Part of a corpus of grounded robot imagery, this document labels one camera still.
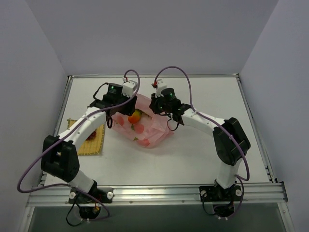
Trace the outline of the green orange fake mango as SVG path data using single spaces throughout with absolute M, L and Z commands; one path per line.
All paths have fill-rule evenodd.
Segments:
M 142 111 L 139 109 L 136 109 L 135 112 L 131 116 L 128 116 L 127 119 L 129 123 L 136 124 L 140 121 L 141 116 L 142 116 Z

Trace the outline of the pink plastic bag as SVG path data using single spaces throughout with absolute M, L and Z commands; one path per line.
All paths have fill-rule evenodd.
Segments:
M 172 136 L 173 132 L 168 128 L 168 118 L 154 114 L 149 108 L 150 103 L 150 98 L 138 94 L 135 108 L 142 111 L 140 121 L 131 124 L 128 116 L 117 112 L 112 116 L 112 129 L 142 147 L 152 148 L 159 145 Z

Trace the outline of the red fake grape bunch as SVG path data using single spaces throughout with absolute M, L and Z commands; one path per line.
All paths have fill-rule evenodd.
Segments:
M 86 138 L 86 140 L 87 140 L 87 141 L 94 140 L 94 139 L 96 138 L 96 135 L 97 135 L 97 132 L 96 132 L 96 130 L 95 130 L 95 131 L 93 131 L 93 132 Z

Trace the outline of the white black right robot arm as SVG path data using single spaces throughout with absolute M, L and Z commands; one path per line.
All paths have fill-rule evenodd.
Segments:
M 198 129 L 214 139 L 216 153 L 221 160 L 214 193 L 226 199 L 232 193 L 236 179 L 250 179 L 249 165 L 245 158 L 251 144 L 236 118 L 222 119 L 195 111 L 191 105 L 181 103 L 173 88 L 156 87 L 151 95 L 150 109 L 160 116 L 168 116 L 178 125 Z

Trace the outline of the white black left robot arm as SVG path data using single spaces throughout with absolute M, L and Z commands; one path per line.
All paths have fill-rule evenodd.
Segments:
M 41 169 L 80 191 L 80 197 L 87 203 L 97 198 L 97 185 L 80 169 L 77 152 L 84 141 L 112 115 L 120 112 L 132 115 L 137 101 L 138 83 L 126 81 L 123 84 L 109 83 L 102 99 L 95 98 L 86 112 L 66 131 L 56 137 L 48 136 L 43 143 Z

